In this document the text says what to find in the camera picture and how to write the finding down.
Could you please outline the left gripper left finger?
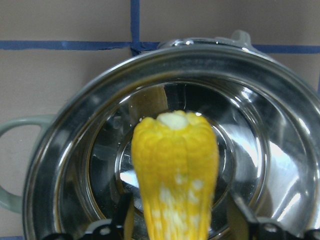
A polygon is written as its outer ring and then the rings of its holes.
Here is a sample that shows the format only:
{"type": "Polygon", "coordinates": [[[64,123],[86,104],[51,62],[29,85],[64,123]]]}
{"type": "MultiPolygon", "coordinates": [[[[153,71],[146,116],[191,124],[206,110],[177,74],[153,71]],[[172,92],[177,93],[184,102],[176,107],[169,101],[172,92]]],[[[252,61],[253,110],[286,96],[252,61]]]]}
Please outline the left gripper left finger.
{"type": "Polygon", "coordinates": [[[131,240],[133,235],[133,194],[124,193],[113,218],[101,219],[89,225],[85,240],[131,240]]]}

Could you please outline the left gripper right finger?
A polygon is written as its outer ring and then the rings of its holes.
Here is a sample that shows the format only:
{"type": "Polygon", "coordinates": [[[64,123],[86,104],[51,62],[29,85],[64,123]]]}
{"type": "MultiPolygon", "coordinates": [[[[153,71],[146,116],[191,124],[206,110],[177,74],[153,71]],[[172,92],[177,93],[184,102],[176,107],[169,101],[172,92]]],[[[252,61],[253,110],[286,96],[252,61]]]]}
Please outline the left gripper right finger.
{"type": "Polygon", "coordinates": [[[269,218],[258,218],[237,194],[232,195],[232,235],[235,240],[284,240],[282,228],[269,218]]]}

